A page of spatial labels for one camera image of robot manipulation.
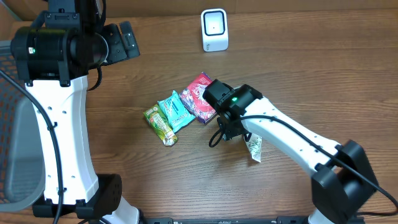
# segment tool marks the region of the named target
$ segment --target wood grain surface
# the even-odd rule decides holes
[[[247,83],[285,114],[324,137],[354,139],[382,187],[398,197],[398,10],[228,16],[229,49],[204,53],[199,16],[109,19],[131,22],[141,56],[103,67],[87,96],[90,151],[97,173],[117,173],[123,195],[148,217],[270,218],[308,215],[310,178],[264,142],[253,162],[241,138],[208,147],[216,121],[197,121],[164,147],[142,112],[182,91],[200,72]],[[27,23],[14,23],[13,31]],[[96,73],[89,75],[90,85]],[[375,194],[362,210],[390,211]],[[74,215],[61,223],[76,223]],[[367,217],[397,223],[398,217]],[[50,223],[31,210],[3,223]]]
[[[43,0],[2,0],[22,20],[33,21],[48,9]],[[205,9],[223,8],[228,14],[319,10],[396,9],[395,0],[111,0],[108,18],[141,16],[191,16]]]
[[[0,40],[7,40],[11,31],[12,23],[16,20],[9,11],[0,3]]]

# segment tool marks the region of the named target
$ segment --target snack package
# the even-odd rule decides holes
[[[205,88],[211,79],[202,72],[196,79],[180,93],[180,98],[189,112],[194,114],[198,121],[205,124],[216,115],[216,111],[203,99]]]
[[[173,90],[172,96],[165,100],[158,101],[157,103],[166,115],[174,133],[177,133],[182,127],[188,125],[195,119],[195,116],[185,109],[175,90]]]
[[[251,158],[254,159],[257,162],[261,162],[261,144],[262,144],[262,138],[258,136],[257,134],[251,133],[251,136],[243,137],[244,142],[246,143],[246,146],[248,147],[248,150],[250,152]]]
[[[155,130],[155,133],[160,137],[165,146],[172,146],[178,141],[178,138],[167,122],[166,116],[158,105],[145,111],[144,115],[147,118],[149,125]]]

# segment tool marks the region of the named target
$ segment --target white device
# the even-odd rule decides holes
[[[203,50],[214,52],[228,48],[228,25],[224,9],[207,9],[200,16]]]

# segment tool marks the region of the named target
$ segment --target red snack package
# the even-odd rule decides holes
[[[186,89],[180,93],[180,98],[189,112],[194,114],[198,121],[205,124],[216,111],[203,99],[205,88],[212,82],[206,73],[202,72]]]

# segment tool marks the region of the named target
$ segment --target black bracket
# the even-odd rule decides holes
[[[225,133],[223,139],[225,141],[231,140],[233,137],[239,136],[241,134],[246,135],[249,134],[249,131],[243,128],[241,125],[227,125],[221,117],[217,118],[218,126],[223,129],[224,125],[226,126]]]
[[[138,57],[140,55],[136,38],[132,31],[130,22],[120,23],[122,33],[116,24],[109,24],[103,27],[101,36],[108,43],[109,55],[103,66]]]
[[[364,149],[350,140],[344,146],[336,147],[337,159],[378,185]],[[332,168],[339,166],[333,161],[317,165],[312,175],[312,202],[333,223],[346,223],[362,205],[375,193],[372,186],[342,168],[335,173]]]

